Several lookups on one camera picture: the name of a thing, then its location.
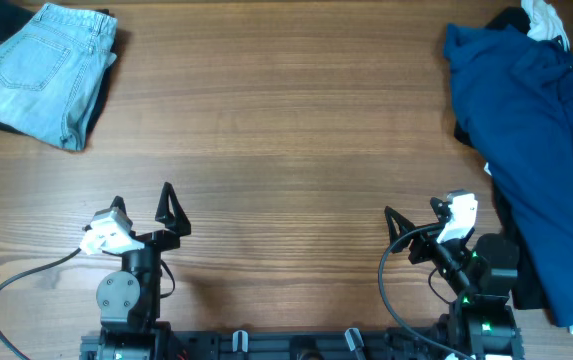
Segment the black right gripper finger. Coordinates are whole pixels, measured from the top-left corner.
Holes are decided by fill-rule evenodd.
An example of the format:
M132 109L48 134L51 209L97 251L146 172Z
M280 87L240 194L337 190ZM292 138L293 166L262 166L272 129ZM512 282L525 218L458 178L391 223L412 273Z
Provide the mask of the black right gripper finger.
M439 223L447 223L451 218L451 203L449 201L443 201L439 198L432 197L430 199L430 206L435 213L437 221Z
M385 207L384 215L391 244L416 228L416 226L409 219L404 217L402 214L390 206Z

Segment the dark blue shirt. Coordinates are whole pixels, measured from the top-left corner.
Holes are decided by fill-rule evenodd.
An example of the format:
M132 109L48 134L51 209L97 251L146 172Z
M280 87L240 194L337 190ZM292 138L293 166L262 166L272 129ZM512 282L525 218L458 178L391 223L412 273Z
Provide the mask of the dark blue shirt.
M573 55L514 28L449 25L452 107L509 203L555 322L573 325Z

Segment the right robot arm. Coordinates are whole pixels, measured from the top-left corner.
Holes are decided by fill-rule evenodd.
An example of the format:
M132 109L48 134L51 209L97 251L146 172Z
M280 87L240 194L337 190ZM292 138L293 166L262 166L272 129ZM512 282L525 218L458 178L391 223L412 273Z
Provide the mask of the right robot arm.
M473 248L478 201L458 191L445 200L430 199L435 223L416 225L387 206L384 216L389 246L377 271L378 289L387 311L398 324L384 335L388 359L522 359L521 330L507 304L518 277L519 247L499 234L485 234ZM448 312L428 329L417 330L393 309L386 294L384 269L388 257L409 250L411 264L430 262L433 271L455 294Z

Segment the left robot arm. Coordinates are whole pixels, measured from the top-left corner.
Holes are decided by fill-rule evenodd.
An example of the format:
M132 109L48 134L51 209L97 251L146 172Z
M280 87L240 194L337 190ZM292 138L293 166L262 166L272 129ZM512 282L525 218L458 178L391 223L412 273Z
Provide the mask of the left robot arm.
M122 197L94 214L85 228L80 248L88 255L106 253L121 259L121 269L107 275L96 290L101 329L86 336L80 357L87 360L187 359L185 346L171 325L161 321L162 273L168 271L161 255L178 249L191 234L191 223L166 182L161 190L155 220L161 230L138 235L127 216Z

